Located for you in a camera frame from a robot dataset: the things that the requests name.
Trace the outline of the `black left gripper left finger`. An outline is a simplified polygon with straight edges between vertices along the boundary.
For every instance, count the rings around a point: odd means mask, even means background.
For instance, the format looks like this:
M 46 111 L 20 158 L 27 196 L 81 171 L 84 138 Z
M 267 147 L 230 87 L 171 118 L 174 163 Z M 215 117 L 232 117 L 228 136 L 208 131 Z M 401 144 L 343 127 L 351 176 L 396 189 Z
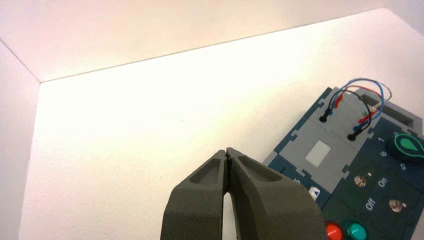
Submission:
M 228 175 L 227 154 L 218 150 L 176 185 L 163 213 L 160 239 L 222 239 Z

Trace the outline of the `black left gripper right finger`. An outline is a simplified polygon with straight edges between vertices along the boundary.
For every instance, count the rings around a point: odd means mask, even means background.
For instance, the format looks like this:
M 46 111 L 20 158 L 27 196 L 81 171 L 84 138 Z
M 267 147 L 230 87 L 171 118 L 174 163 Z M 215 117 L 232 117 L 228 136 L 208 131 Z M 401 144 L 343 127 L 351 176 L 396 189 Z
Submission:
M 304 186 L 252 159 L 226 149 L 238 240 L 326 240 L 319 206 Z

